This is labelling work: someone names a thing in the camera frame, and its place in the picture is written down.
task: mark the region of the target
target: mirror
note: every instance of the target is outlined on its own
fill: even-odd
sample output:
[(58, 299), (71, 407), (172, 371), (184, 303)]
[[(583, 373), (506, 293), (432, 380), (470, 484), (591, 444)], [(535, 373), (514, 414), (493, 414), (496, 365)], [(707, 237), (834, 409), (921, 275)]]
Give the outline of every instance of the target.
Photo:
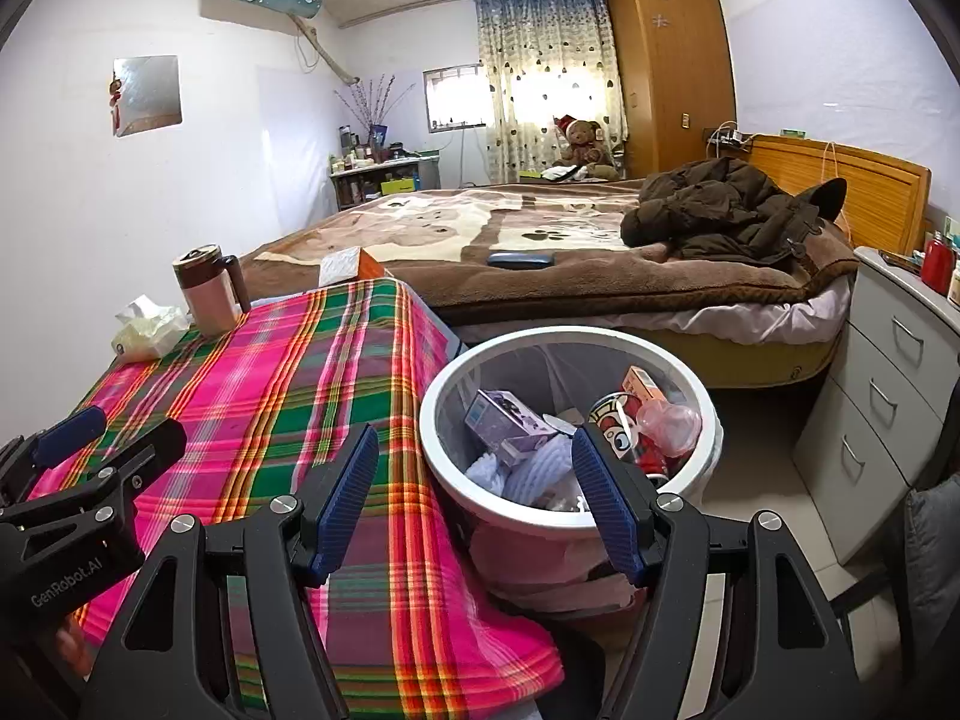
[(113, 133), (118, 138), (180, 124), (179, 64), (175, 56), (135, 56), (113, 62)]

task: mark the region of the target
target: white wall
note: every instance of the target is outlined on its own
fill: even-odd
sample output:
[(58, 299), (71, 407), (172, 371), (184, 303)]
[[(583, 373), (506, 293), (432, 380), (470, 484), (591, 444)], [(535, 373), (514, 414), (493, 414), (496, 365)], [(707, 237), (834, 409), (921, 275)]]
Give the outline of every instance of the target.
[(924, 165), (929, 215), (960, 217), (960, 86), (907, 0), (721, 1), (741, 130)]
[[(317, 20), (336, 52), (341, 33)], [(176, 256), (242, 254), (323, 213), (335, 80), (323, 62), (301, 71), (293, 35), (227, 0), (27, 8), (0, 50), (0, 440), (68, 413), (112, 360), (127, 302), (181, 301)], [(179, 57), (184, 123), (113, 138), (113, 60), (141, 55)]]
[[(430, 134), (424, 98), (424, 71), (480, 61), (476, 6), (459, 0), (408, 10), (342, 30), (350, 72), (362, 79), (397, 75), (394, 94), (411, 84), (413, 90), (386, 118), (387, 140), (405, 148), (441, 148), (440, 184), (456, 189), (461, 183), (483, 185), (487, 177), (487, 132), (483, 127)], [(359, 124), (342, 112), (343, 124), (357, 132)], [(460, 153), (463, 145), (463, 181)]]

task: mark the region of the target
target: mug lid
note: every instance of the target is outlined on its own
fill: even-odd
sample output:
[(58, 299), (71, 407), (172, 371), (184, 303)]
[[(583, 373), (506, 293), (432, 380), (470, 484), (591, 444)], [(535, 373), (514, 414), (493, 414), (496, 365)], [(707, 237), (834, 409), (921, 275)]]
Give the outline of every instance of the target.
[(210, 262), (219, 259), (220, 247), (216, 244), (207, 244), (203, 247), (197, 247), (189, 250), (179, 260), (174, 260), (174, 268), (192, 268), (200, 263)]

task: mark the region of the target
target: plaid tablecloth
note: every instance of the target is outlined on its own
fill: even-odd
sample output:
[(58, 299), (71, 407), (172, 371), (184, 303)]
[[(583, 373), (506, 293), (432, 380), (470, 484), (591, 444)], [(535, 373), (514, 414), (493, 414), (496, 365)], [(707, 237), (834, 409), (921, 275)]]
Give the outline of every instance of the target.
[[(35, 495), (176, 418), (186, 453), (136, 501), (150, 550), (176, 514), (222, 522), (296, 491), (352, 423), (370, 422), (380, 463), (344, 567), (311, 592), (320, 636), (353, 716), (483, 717), (552, 688), (563, 670), (546, 632), (495, 610), (450, 544), (416, 429), (447, 361), (448, 337), (392, 279), (261, 306), (217, 341), (191, 330), (161, 361), (109, 370), (83, 401), (107, 412), (106, 435)], [(80, 610), (92, 640), (130, 584)], [(239, 665), (256, 673), (255, 661)]]

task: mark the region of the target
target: wooden wardrobe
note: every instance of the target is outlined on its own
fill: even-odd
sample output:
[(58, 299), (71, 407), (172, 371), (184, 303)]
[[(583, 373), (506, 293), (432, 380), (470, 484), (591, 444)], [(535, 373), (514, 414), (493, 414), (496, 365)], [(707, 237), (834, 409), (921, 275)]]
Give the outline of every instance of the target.
[(704, 159), (704, 129), (736, 118), (720, 0), (608, 0), (627, 125), (627, 173)]

